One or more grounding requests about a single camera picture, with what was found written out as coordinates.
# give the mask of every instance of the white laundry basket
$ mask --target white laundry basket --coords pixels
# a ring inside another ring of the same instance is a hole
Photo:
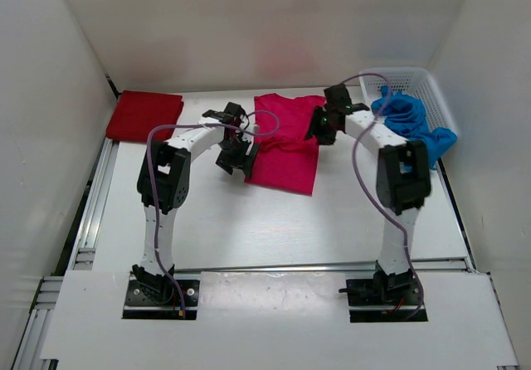
[[[422,100],[426,107],[426,118],[430,130],[437,127],[446,127],[451,129],[456,135],[459,135],[451,117],[451,112],[448,110],[439,87],[428,70],[421,67],[375,67],[361,72],[384,75],[391,82],[393,92],[402,90],[402,93]],[[376,76],[361,77],[359,81],[362,86],[365,104],[370,107],[374,100],[382,97],[380,88],[385,85],[385,82]]]

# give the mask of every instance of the purple cable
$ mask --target purple cable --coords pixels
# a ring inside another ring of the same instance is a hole
[[[221,124],[221,123],[205,123],[205,124],[181,124],[181,125],[165,124],[165,125],[159,125],[158,127],[153,128],[149,132],[148,141],[147,141],[148,147],[146,148],[146,157],[147,157],[147,160],[148,160],[149,181],[151,183],[151,191],[152,191],[152,194],[153,194],[153,204],[154,204],[154,207],[155,207],[155,234],[154,234],[154,238],[153,238],[153,243],[154,243],[153,245],[154,245],[154,249],[155,249],[155,258],[157,260],[157,264],[158,264],[158,267],[160,268],[160,270],[164,273],[164,275],[166,277],[168,277],[172,281],[172,283],[177,288],[177,292],[179,294],[179,299],[181,300],[181,310],[183,312],[183,318],[186,315],[186,307],[185,307],[185,304],[184,304],[183,290],[181,289],[181,286],[175,280],[175,278],[164,268],[163,262],[160,260],[160,254],[158,253],[158,227],[160,226],[160,215],[158,214],[158,211],[160,209],[160,206],[158,205],[157,184],[155,182],[155,171],[153,169],[153,156],[151,154],[151,142],[153,140],[153,136],[158,131],[160,131],[162,129],[177,129],[177,128],[198,129],[198,128],[223,127],[223,128],[233,129],[235,131],[240,131],[240,132],[242,132],[244,134],[249,134],[251,136],[270,136],[272,134],[275,134],[279,130],[279,128],[280,128],[280,120],[276,116],[276,114],[273,114],[273,113],[271,113],[270,111],[267,111],[267,110],[257,110],[257,111],[254,111],[253,113],[249,113],[248,115],[253,115],[253,114],[256,114],[256,113],[267,113],[267,114],[270,114],[273,118],[275,118],[275,121],[276,121],[275,129],[273,129],[270,132],[266,132],[266,133],[261,134],[261,133],[257,133],[257,132],[247,131],[247,130],[245,130],[243,128],[236,127],[235,125],[225,125],[225,124]]]
[[[354,147],[353,147],[353,150],[352,150],[352,165],[354,167],[354,173],[356,174],[356,179],[358,180],[359,186],[362,188],[363,192],[365,193],[365,196],[367,196],[367,198],[371,202],[371,204],[383,215],[383,217],[385,219],[387,219],[389,222],[391,222],[404,235],[404,242],[403,242],[403,244],[404,244],[404,252],[406,254],[407,264],[409,265],[409,268],[412,270],[413,278],[417,281],[417,284],[418,284],[418,297],[419,297],[417,307],[415,308],[415,310],[413,310],[413,312],[411,314],[409,314],[407,316],[407,319],[410,319],[413,316],[415,316],[416,314],[418,314],[418,312],[421,310],[422,306],[424,305],[424,287],[422,286],[422,283],[421,283],[421,280],[418,277],[417,271],[415,270],[415,268],[413,266],[412,257],[411,257],[411,255],[409,253],[409,246],[408,246],[408,243],[407,243],[407,230],[406,230],[406,228],[404,226],[402,226],[400,224],[400,222],[398,222],[396,219],[391,217],[387,213],[385,208],[383,208],[380,205],[378,200],[376,200],[376,198],[374,198],[373,195],[369,192],[369,190],[367,189],[367,185],[365,185],[365,182],[362,179],[362,175],[359,172],[358,160],[356,159],[356,153],[358,151],[359,143],[361,142],[362,138],[366,134],[368,134],[368,132],[374,127],[374,125],[376,125],[376,123],[378,121],[378,117],[380,115],[382,115],[383,109],[385,108],[385,106],[387,106],[389,104],[389,101],[391,99],[391,93],[392,93],[391,82],[387,79],[386,76],[378,74],[378,73],[361,73],[361,74],[353,75],[352,77],[349,77],[348,79],[341,81],[339,84],[344,84],[346,82],[349,82],[350,80],[353,80],[354,78],[370,76],[370,75],[371,76],[375,76],[375,77],[379,77],[379,78],[381,78],[381,79],[383,79],[385,81],[385,84],[387,85],[387,95],[385,97],[385,100],[383,101],[383,106],[380,108],[378,113],[374,116],[374,119],[371,122],[371,124],[369,124],[369,126],[366,129],[364,129],[362,131],[362,133],[358,136],[358,139],[356,139],[356,142],[354,143]]]

